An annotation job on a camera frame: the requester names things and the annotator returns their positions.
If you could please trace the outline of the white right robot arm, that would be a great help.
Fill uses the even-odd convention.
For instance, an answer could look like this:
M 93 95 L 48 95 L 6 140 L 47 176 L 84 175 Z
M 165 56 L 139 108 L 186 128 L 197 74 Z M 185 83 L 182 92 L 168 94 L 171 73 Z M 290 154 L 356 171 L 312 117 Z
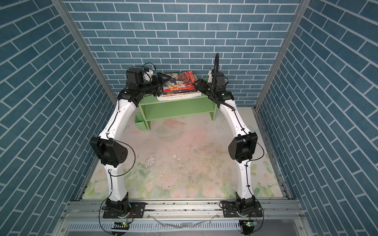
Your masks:
M 208 76 L 207 81 L 199 79 L 195 84 L 201 93 L 217 105 L 232 131 L 233 140 L 228 146 L 228 152 L 237 166 L 236 210 L 241 216 L 262 217 L 263 208 L 253 192 L 251 176 L 252 162 L 257 160 L 253 155 L 259 145 L 258 135 L 252 133 L 243 122 L 232 92 L 226 90 L 224 74 L 212 69 Z

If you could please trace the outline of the white book brown stripes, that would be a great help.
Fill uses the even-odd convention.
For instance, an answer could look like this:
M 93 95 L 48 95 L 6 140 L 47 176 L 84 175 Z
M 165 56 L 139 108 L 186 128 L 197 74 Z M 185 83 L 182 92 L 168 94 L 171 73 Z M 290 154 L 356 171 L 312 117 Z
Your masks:
M 158 101 L 171 101 L 171 100 L 179 100 L 179 99 L 188 99 L 194 97 L 200 97 L 202 95 L 201 92 L 188 92 L 188 93 L 177 93 L 177 94 L 162 94 L 161 96 L 157 97 Z

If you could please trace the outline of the red manga comic book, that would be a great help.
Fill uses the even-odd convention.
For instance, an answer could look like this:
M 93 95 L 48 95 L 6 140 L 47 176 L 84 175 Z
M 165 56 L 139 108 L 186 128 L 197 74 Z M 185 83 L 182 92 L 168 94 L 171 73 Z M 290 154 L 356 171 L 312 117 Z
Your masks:
M 187 91 L 195 89 L 196 78 L 192 71 L 169 73 L 168 81 L 163 85 L 164 92 Z

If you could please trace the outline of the purple book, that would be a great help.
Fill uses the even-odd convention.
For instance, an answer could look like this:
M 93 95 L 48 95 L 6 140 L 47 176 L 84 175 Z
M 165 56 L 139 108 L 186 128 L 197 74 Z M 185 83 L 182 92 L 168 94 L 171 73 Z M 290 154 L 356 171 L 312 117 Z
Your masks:
M 160 96 L 172 96 L 172 95 L 181 95 L 181 94 L 191 94 L 196 93 L 198 90 L 196 89 L 188 89 L 188 90 L 170 90 L 170 91 L 163 91 Z

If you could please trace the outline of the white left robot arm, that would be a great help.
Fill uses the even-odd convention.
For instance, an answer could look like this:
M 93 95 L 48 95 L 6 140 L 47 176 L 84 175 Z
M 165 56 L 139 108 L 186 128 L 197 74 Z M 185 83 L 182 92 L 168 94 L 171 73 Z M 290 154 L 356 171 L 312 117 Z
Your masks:
M 105 199 L 104 218 L 127 218 L 133 213 L 124 178 L 123 163 L 132 147 L 120 140 L 127 122 L 145 95 L 160 95 L 171 76 L 142 67 L 127 70 L 127 85 L 117 96 L 115 110 L 103 131 L 90 139 L 90 145 L 104 166 L 109 195 Z

